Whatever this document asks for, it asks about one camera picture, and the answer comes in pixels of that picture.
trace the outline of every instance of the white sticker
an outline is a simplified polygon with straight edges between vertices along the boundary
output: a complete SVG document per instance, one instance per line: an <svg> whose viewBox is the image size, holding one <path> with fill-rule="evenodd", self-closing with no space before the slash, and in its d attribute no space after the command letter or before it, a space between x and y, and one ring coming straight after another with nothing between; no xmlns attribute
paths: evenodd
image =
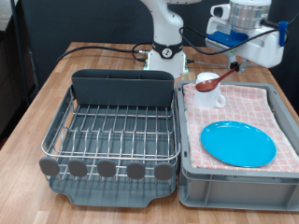
<svg viewBox="0 0 299 224"><path fill-rule="evenodd" d="M171 49L164 49L162 54L165 58L170 58L171 55L172 55L172 50Z"/></svg>

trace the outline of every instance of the dish rack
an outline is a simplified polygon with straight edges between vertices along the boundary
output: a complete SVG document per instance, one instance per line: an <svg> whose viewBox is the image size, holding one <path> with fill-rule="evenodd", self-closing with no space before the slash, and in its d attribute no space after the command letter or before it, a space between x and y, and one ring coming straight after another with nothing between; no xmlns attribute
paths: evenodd
<svg viewBox="0 0 299 224"><path fill-rule="evenodd" d="M171 75L81 70L43 140L40 168L73 204L145 207L176 188L177 128Z"/></svg>

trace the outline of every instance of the wire rack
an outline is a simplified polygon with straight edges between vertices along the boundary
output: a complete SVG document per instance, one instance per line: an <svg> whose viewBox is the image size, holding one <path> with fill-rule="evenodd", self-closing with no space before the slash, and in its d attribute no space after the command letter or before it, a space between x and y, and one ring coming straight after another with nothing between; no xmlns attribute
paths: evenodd
<svg viewBox="0 0 299 224"><path fill-rule="evenodd" d="M115 165L114 181L131 181L128 165L138 161L145 169L142 182L155 178L156 184L159 164L177 164L175 99L171 107L78 105L71 88L68 95L65 111L60 108L42 143L44 153L57 163L61 181L82 178L71 172L69 162L74 159L86 166L86 181L107 178L99 175L100 160Z"/></svg>

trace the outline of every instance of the white machine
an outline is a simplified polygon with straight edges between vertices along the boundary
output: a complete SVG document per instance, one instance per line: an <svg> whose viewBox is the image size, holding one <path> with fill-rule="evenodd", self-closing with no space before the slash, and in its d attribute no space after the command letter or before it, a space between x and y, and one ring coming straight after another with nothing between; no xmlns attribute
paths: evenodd
<svg viewBox="0 0 299 224"><path fill-rule="evenodd" d="M183 20L168 5L193 4L201 0L140 1L149 8L154 23L153 50L149 53L147 69L162 70L175 78L187 73L182 36L178 31L183 27ZM231 0L230 4L214 6L211 9L213 17L206 29L206 45L216 51L229 49L253 36L273 30L261 25L262 19L268 17L271 3L271 0ZM240 73L245 71L250 62L268 68L279 64L284 50L284 44L279 41L281 38L284 38L284 43L285 35L275 31L225 52L229 58L228 66L236 62L235 55L242 57Z"/></svg>

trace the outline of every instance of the blue component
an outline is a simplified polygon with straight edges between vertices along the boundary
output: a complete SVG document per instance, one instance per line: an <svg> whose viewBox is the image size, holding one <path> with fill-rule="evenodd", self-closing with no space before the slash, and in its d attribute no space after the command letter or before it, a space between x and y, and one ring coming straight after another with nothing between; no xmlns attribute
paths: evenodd
<svg viewBox="0 0 299 224"><path fill-rule="evenodd" d="M286 45L286 35L289 23L287 21L281 21L279 23L279 45L284 47Z"/></svg>
<svg viewBox="0 0 299 224"><path fill-rule="evenodd" d="M248 38L247 34L238 33L233 30L231 31L230 37L233 40L238 40L238 41L244 41L244 40L247 40L247 38Z"/></svg>
<svg viewBox="0 0 299 224"><path fill-rule="evenodd" d="M227 34L224 34L223 32L220 32L220 31L216 31L214 34L211 34L211 35L208 35L207 36L207 39L210 39L212 41L215 41L217 43L220 43L224 46L227 46L229 48L235 46L235 45L238 45L240 44L241 42L243 42L245 39L244 39L244 34L238 34L236 32L234 32L230 35L227 35Z"/></svg>
<svg viewBox="0 0 299 224"><path fill-rule="evenodd" d="M201 141L213 157L234 166L263 166L277 154L274 142L266 133L237 121L220 121L206 126Z"/></svg>

